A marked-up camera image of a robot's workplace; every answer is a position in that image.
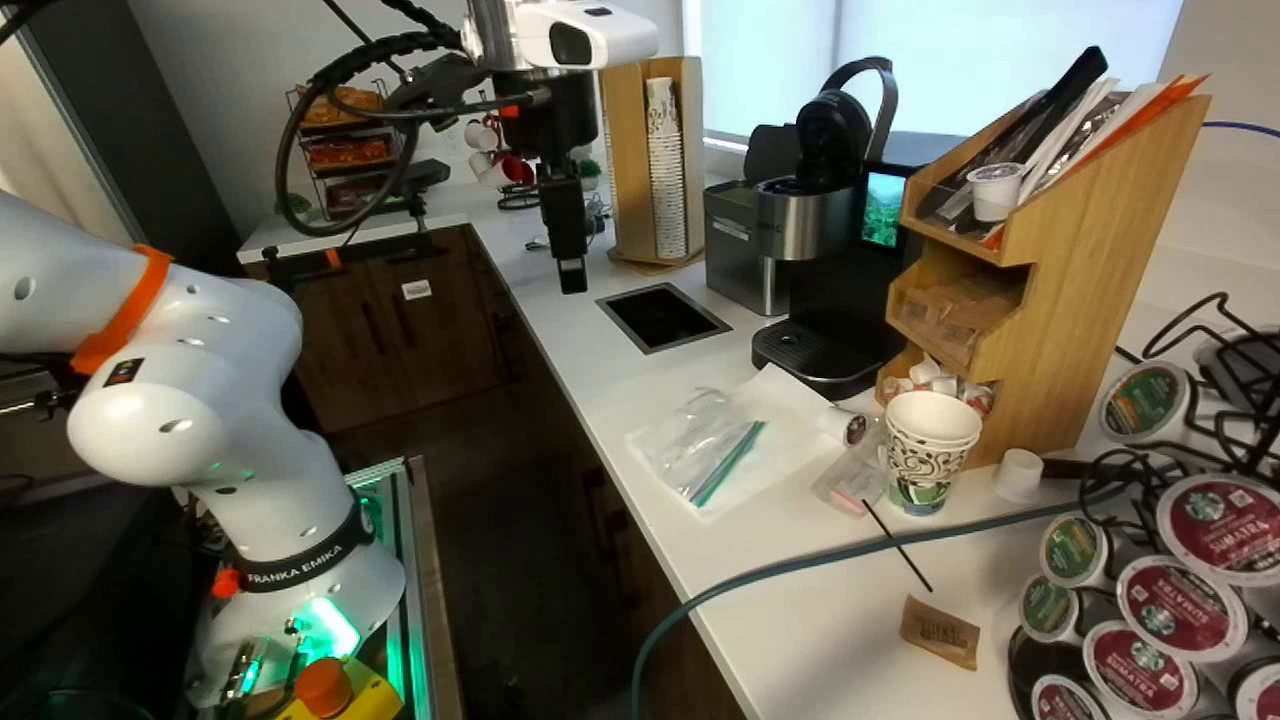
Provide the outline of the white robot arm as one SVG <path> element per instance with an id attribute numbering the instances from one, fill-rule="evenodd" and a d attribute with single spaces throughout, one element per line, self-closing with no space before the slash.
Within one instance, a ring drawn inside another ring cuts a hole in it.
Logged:
<path id="1" fill-rule="evenodd" d="M 362 524 L 333 447 L 285 414 L 303 350 L 300 310 L 271 285 L 210 278 L 156 247 L 109 247 L 25 200 L 5 207 L 5 343 L 61 354 L 81 395 L 69 440 L 92 471 L 200 501 L 227 537 L 242 589 L 204 600 L 188 653 L 126 658 L 131 676 L 176 670 L 213 708 L 242 647 L 370 640 L 409 571 Z M 494 520 L 500 578 L 481 611 L 505 643 L 470 659 L 487 720 L 587 720 L 618 691 L 612 643 L 568 571 L 556 517 Z"/>

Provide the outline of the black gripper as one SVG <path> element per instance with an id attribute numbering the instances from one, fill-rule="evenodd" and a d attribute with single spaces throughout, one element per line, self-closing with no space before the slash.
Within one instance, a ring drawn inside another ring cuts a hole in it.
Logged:
<path id="1" fill-rule="evenodd" d="M 519 72 L 512 87 L 525 96 L 512 148 L 537 166 L 559 290 L 586 291 L 587 228 L 571 154 L 595 141 L 595 83 L 587 72 Z"/>

